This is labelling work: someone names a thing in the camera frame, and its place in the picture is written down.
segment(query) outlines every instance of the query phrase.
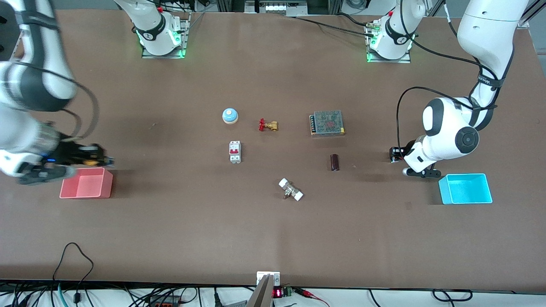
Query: capacitor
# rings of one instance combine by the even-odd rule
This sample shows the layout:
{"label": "capacitor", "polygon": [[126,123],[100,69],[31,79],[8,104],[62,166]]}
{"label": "capacitor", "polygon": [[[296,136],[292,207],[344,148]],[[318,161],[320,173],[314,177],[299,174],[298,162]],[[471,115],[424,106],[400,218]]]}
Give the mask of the capacitor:
{"label": "capacitor", "polygon": [[332,172],[340,170],[340,160],[337,154],[330,155],[330,167]]}

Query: white cable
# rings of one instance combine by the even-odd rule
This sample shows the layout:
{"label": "white cable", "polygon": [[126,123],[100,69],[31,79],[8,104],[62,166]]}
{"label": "white cable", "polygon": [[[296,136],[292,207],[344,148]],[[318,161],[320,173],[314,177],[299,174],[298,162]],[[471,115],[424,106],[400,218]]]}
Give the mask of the white cable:
{"label": "white cable", "polygon": [[449,11],[447,10],[447,3],[444,3],[444,10],[446,11],[447,22],[451,22],[451,18],[449,17]]}

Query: table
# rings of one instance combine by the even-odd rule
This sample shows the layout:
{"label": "table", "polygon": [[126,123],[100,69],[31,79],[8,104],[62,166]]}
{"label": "table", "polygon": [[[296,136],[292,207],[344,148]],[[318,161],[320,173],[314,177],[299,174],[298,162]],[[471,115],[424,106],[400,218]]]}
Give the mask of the table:
{"label": "table", "polygon": [[[0,178],[0,278],[49,279],[81,245],[92,280],[255,282],[279,270],[299,286],[546,290],[546,82],[527,30],[478,149],[443,173],[486,173],[492,205],[441,205],[437,180],[391,164],[395,107],[410,86],[465,95],[476,67],[412,50],[411,64],[366,63],[362,37],[277,15],[206,14],[184,60],[142,60],[121,11],[59,11],[68,62],[101,103],[87,143],[116,157],[107,200],[60,200],[60,183]],[[342,17],[317,20],[357,29]],[[466,55],[442,18],[425,46]],[[434,94],[409,93],[402,142],[423,134]],[[239,112],[226,125],[224,108]],[[79,92],[70,109],[87,117]],[[340,109],[345,137],[312,139],[308,116]],[[258,121],[278,121],[259,132]],[[66,114],[40,114],[70,132]],[[243,143],[241,164],[228,143]],[[329,170],[330,154],[340,172]],[[287,178],[305,194],[283,200]],[[88,264],[69,250],[58,278]]]}

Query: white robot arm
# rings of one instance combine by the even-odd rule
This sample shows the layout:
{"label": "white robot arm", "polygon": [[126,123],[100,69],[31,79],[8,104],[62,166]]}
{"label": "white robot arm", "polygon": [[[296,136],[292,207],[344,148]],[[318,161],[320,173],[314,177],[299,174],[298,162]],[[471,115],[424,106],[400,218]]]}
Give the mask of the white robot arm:
{"label": "white robot arm", "polygon": [[147,0],[114,0],[131,18],[140,44],[156,56],[166,55],[181,44],[180,17],[159,12]]}
{"label": "white robot arm", "polygon": [[[422,0],[399,1],[396,9],[402,10],[405,24],[414,24],[406,21],[406,5],[414,10],[420,6],[419,2]],[[461,47],[490,71],[480,69],[478,82],[468,97],[458,97],[455,101],[435,98],[428,103],[423,112],[426,134],[394,154],[391,151],[392,161],[403,158],[409,165],[406,175],[438,177],[439,172],[427,167],[440,160],[468,155],[478,146],[478,131],[491,121],[510,67],[514,31],[526,5],[527,0],[470,1],[457,38]]]}
{"label": "white robot arm", "polygon": [[[34,185],[72,176],[73,164],[111,165],[113,159],[98,144],[77,144],[28,113],[62,110],[76,94],[51,0],[0,1],[14,8],[25,47],[21,61],[0,62],[0,169]],[[116,2],[151,54],[168,54],[180,45],[172,39],[178,17],[159,13],[148,1]]]}

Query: cyan plastic box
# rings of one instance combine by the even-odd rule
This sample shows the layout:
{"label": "cyan plastic box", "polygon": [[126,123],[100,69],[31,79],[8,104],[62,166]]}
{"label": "cyan plastic box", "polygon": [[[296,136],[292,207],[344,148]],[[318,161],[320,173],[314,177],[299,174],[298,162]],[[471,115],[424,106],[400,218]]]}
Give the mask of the cyan plastic box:
{"label": "cyan plastic box", "polygon": [[438,184],[444,205],[493,202],[485,174],[447,174]]}

